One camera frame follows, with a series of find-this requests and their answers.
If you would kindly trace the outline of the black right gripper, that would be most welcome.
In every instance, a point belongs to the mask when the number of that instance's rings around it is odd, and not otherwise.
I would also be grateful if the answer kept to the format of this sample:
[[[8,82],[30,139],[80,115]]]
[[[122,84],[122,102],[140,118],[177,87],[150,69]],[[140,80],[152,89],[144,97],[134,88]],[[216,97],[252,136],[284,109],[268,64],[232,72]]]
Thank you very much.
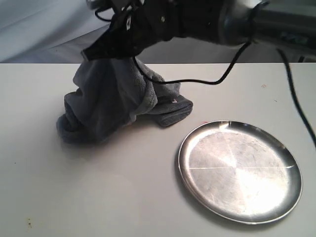
[[[116,16],[110,28],[81,54],[86,61],[132,58],[180,35],[176,0],[133,0],[132,8]]]

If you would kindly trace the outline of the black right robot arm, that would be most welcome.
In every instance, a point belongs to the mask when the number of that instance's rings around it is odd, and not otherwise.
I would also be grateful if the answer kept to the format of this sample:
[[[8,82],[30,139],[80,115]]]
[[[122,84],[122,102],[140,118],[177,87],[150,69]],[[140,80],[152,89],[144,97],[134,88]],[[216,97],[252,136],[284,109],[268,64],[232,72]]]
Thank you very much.
[[[125,58],[172,38],[225,46],[263,42],[307,57],[316,55],[316,6],[304,0],[96,0],[114,10],[109,28],[82,51],[85,60]]]

